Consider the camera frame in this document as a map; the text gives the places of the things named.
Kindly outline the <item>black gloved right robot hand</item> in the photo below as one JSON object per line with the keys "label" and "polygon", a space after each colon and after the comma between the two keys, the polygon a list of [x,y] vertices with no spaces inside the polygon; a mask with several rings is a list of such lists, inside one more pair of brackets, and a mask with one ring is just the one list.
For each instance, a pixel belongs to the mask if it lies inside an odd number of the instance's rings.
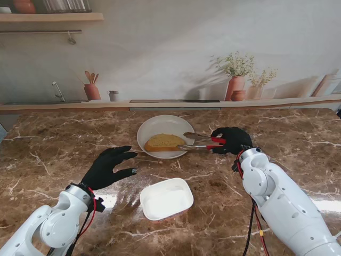
{"label": "black gloved right robot hand", "polygon": [[231,153],[238,155],[241,151],[253,148],[253,142],[250,135],[238,127],[220,127],[214,130],[211,137],[221,135],[225,144],[221,147],[212,149],[212,153],[225,155]]}

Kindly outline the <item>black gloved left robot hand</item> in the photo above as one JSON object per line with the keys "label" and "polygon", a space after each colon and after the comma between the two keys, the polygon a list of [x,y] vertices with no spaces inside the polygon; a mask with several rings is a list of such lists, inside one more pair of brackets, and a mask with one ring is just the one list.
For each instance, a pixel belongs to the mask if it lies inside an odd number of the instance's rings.
{"label": "black gloved left robot hand", "polygon": [[125,160],[132,159],[137,153],[130,151],[131,146],[112,147],[104,150],[93,162],[81,180],[81,184],[93,191],[111,186],[113,183],[137,174],[136,168],[114,172],[114,168]]}

